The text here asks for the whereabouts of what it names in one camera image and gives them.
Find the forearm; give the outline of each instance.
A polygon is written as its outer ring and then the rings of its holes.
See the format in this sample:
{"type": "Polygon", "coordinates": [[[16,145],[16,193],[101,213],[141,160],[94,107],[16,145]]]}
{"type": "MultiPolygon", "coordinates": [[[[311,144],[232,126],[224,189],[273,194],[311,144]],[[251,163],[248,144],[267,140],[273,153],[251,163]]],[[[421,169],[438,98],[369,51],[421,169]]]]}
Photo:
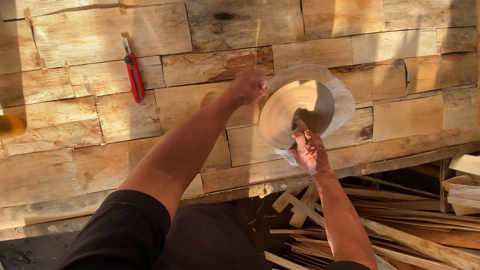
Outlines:
{"type": "Polygon", "coordinates": [[[335,173],[314,177],[325,218],[328,242],[335,261],[351,260],[377,269],[368,235],[335,173]]]}
{"type": "Polygon", "coordinates": [[[169,130],[137,165],[119,189],[133,189],[159,200],[175,214],[185,189],[200,172],[237,100],[221,95],[169,130]]]}

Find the patchwork wood surface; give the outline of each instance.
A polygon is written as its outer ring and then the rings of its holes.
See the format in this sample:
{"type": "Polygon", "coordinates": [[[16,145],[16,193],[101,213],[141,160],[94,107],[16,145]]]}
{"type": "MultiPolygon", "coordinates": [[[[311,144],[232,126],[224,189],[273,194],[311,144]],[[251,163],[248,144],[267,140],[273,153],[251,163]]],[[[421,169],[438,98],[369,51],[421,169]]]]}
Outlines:
{"type": "MultiPolygon", "coordinates": [[[[333,169],[478,142],[475,2],[2,1],[0,111],[28,127],[0,141],[0,229],[93,213],[205,94],[250,68],[271,78],[315,63],[351,91],[353,116],[324,138],[333,169]],[[139,104],[120,36],[146,89],[139,104]]],[[[233,114],[183,197],[263,195],[304,175],[258,117],[258,104],[233,114]]]]}

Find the pile of wood strips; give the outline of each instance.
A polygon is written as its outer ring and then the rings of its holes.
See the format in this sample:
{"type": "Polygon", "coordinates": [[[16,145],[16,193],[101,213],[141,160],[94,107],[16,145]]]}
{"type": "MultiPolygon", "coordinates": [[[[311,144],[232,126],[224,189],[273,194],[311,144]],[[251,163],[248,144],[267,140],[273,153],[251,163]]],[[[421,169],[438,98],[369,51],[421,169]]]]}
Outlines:
{"type": "MultiPolygon", "coordinates": [[[[440,212],[440,196],[406,188],[383,180],[360,176],[364,180],[392,185],[408,195],[371,187],[343,184],[357,210],[376,253],[381,270],[480,270],[480,218],[463,216],[480,213],[480,187],[469,176],[458,176],[442,183],[449,192],[455,214],[440,212]]],[[[273,204],[282,212],[293,204],[290,225],[296,230],[271,230],[288,233],[291,252],[282,257],[265,252],[265,257],[286,269],[322,269],[333,262],[327,241],[322,206],[314,185],[298,200],[302,188],[287,190],[273,204]],[[313,226],[303,224],[309,217],[313,226]]]]}

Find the clear plastic bag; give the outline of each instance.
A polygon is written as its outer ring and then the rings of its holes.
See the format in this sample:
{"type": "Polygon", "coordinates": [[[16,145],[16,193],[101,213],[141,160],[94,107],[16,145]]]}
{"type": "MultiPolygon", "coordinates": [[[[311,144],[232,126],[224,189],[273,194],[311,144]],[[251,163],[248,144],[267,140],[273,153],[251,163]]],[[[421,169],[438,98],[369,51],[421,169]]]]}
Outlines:
{"type": "MultiPolygon", "coordinates": [[[[281,85],[299,79],[316,80],[324,84],[332,93],[335,102],[333,119],[327,130],[321,135],[326,137],[345,124],[355,111],[355,100],[350,91],[339,79],[333,77],[332,73],[317,64],[305,64],[284,69],[277,73],[267,84],[266,94],[278,89],[281,85]]],[[[286,150],[275,148],[275,152],[282,155],[291,165],[297,166],[297,162],[286,150]]]]}

